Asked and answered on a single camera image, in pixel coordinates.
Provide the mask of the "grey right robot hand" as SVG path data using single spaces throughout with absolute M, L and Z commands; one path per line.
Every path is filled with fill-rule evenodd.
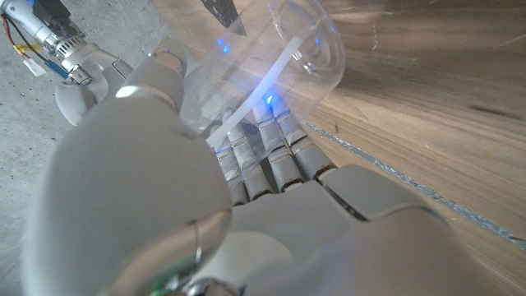
M 1 0 L 1 23 L 8 41 L 35 76 L 47 70 L 62 81 L 55 99 L 64 118 L 77 125 L 88 111 L 113 98 L 132 67 L 85 41 L 59 0 Z

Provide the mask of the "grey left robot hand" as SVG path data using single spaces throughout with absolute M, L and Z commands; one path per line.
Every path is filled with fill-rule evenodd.
M 178 116 L 187 61 L 165 39 L 65 135 L 25 231 L 28 295 L 502 295 L 446 220 L 362 166 L 234 206 Z

